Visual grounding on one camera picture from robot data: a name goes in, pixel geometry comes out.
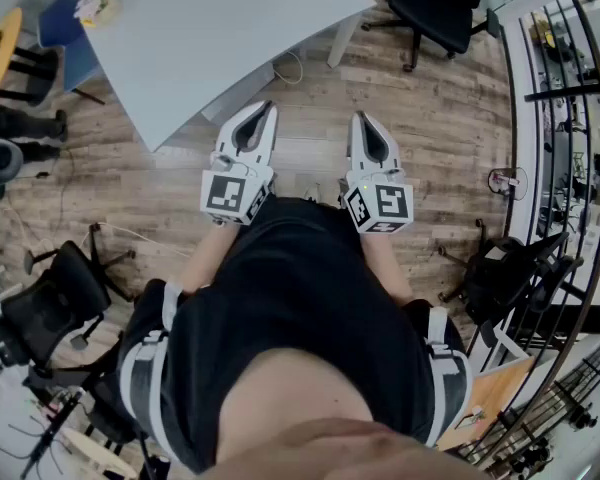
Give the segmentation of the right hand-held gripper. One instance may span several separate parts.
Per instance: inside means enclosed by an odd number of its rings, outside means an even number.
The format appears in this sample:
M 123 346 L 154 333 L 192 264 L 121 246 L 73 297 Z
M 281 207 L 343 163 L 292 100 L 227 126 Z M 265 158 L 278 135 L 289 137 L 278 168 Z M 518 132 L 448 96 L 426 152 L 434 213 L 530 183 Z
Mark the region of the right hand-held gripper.
M 363 169 L 365 155 L 379 168 L 350 170 L 343 203 L 359 234 L 396 233 L 414 220 L 413 187 L 398 167 L 399 148 L 386 127 L 370 114 L 356 112 L 349 123 L 351 168 Z

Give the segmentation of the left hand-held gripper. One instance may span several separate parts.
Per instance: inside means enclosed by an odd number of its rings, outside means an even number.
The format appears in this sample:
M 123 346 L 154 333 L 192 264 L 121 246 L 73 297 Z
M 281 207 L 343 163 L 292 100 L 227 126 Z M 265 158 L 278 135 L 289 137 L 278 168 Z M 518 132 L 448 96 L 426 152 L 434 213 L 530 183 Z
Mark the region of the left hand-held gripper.
M 271 193 L 278 109 L 252 103 L 220 128 L 211 166 L 202 174 L 200 210 L 216 224 L 250 225 Z

